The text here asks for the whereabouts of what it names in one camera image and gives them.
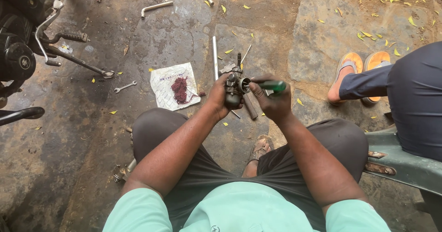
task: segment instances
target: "motorcycle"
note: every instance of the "motorcycle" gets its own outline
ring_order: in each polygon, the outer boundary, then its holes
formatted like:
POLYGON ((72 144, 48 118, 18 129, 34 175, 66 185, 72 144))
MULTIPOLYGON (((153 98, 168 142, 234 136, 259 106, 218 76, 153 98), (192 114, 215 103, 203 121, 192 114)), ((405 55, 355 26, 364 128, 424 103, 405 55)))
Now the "motorcycle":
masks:
MULTIPOLYGON (((20 87, 35 72, 34 54, 45 57, 45 64, 60 67, 58 56, 112 78, 114 71, 103 71, 71 54, 60 51, 52 44, 60 38, 86 43, 87 34, 61 31, 52 39, 45 30, 57 19, 63 9, 61 0, 0 0, 0 109, 8 103, 8 97, 23 91, 20 87)), ((38 119, 43 116, 42 107, 30 107, 19 111, 0 110, 0 126, 21 119, 38 119)))

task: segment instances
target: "hand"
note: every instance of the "hand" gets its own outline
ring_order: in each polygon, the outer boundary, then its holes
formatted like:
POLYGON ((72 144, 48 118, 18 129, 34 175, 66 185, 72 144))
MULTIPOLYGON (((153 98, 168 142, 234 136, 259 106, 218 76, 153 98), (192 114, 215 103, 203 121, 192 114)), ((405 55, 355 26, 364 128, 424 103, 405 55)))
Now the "hand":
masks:
POLYGON ((279 78, 267 73, 263 76, 251 78, 250 89, 255 95, 256 99, 264 111, 266 116, 272 119, 276 124, 283 122, 288 116, 292 115, 292 93, 290 91, 290 84, 287 84, 285 90, 278 94, 272 94, 268 97, 264 90, 257 85, 269 80, 280 80, 279 78))
MULTIPOLYGON (((230 109, 226 108, 226 106, 224 105, 225 101, 224 85, 230 74, 231 73, 223 74, 218 78, 217 81, 213 83, 213 86, 209 92, 209 97, 207 98, 207 102, 205 103, 205 105, 207 105, 216 113, 218 121, 221 121, 230 112, 230 109)), ((241 109, 242 107, 243 105, 240 104, 234 110, 241 109)))

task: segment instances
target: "green screwdriver handle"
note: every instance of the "green screwdriver handle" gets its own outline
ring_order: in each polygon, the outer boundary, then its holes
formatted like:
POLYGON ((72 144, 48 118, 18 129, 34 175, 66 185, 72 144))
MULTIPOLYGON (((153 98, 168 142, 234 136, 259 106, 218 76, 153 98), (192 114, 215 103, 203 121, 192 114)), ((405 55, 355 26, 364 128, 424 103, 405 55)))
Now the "green screwdriver handle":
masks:
POLYGON ((283 91, 287 84, 284 81, 266 81, 258 84, 259 87, 265 90, 283 91))

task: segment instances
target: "mint green t-shirt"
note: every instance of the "mint green t-shirt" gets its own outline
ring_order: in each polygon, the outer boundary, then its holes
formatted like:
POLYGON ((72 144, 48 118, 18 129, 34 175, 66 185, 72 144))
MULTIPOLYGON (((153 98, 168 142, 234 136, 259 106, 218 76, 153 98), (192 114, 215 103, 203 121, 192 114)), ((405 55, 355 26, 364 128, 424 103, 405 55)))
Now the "mint green t-shirt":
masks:
MULTIPOLYGON (((325 217, 328 232, 389 232, 368 203, 345 200, 325 217)), ((192 211, 180 232, 315 232, 304 212, 276 190, 258 183, 233 182, 212 190, 192 211)), ((103 232, 172 232, 166 205, 153 190, 124 194, 103 232)))

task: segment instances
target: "man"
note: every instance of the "man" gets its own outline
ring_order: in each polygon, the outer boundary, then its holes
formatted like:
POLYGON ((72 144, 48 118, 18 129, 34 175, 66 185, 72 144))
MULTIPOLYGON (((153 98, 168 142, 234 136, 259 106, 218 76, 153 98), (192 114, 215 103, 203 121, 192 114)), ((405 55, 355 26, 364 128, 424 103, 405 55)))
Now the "man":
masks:
POLYGON ((288 144, 271 150, 260 136, 243 178, 219 167, 202 142, 229 113, 227 77, 190 119, 159 108, 137 118, 138 165, 103 231, 390 231, 358 186, 368 152, 363 131, 342 119, 304 127, 291 112, 290 86, 269 98, 256 84, 277 80, 272 75, 252 78, 250 88, 288 144))
POLYGON ((330 88, 330 103, 362 99, 375 104, 388 96, 402 149, 442 161, 442 41, 423 46, 390 63, 375 52, 365 63, 354 52, 342 57, 330 88))

